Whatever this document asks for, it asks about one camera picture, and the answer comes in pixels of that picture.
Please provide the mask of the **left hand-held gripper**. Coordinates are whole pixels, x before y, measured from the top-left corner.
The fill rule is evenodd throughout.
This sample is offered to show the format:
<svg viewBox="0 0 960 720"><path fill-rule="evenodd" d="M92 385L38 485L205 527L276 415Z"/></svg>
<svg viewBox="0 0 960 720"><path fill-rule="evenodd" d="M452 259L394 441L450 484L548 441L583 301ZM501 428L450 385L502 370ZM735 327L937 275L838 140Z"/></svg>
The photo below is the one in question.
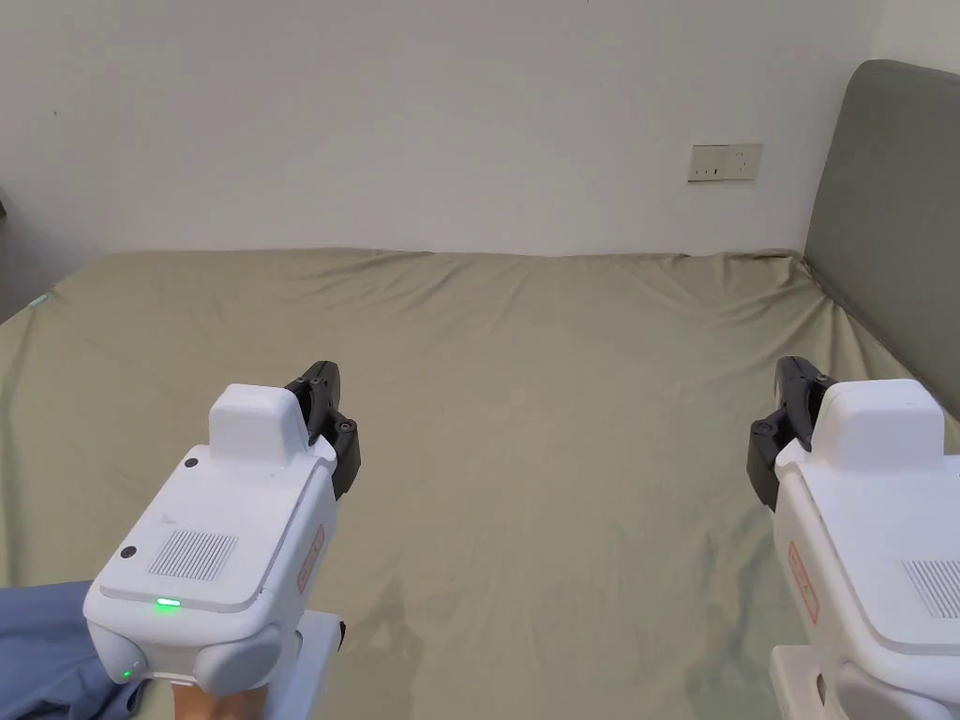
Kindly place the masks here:
<svg viewBox="0 0 960 720"><path fill-rule="evenodd" d="M339 409L339 367L285 387L233 384L93 579L83 616L117 684L193 685L216 697L267 685L266 717L307 719L345 624L308 609L361 464Z"/></svg>

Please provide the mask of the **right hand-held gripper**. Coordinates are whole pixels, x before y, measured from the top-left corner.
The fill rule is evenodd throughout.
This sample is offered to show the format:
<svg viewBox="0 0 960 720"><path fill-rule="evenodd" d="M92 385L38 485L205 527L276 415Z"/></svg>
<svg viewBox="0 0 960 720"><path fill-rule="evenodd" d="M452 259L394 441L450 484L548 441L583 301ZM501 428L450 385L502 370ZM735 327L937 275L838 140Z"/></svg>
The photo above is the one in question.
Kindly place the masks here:
<svg viewBox="0 0 960 720"><path fill-rule="evenodd" d="M772 649L784 719L959 715L958 458L916 381L774 372L747 474L806 641Z"/></svg>

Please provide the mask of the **person's left hand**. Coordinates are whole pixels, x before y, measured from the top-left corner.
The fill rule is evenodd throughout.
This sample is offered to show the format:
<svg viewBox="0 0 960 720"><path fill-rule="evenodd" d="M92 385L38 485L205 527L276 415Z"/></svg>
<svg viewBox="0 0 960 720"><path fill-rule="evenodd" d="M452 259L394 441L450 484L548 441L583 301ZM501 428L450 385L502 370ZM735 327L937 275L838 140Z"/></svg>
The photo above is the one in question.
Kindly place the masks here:
<svg viewBox="0 0 960 720"><path fill-rule="evenodd" d="M264 719L269 687L263 685L237 694L216 697L197 686L174 684L172 695L175 719Z"/></svg>

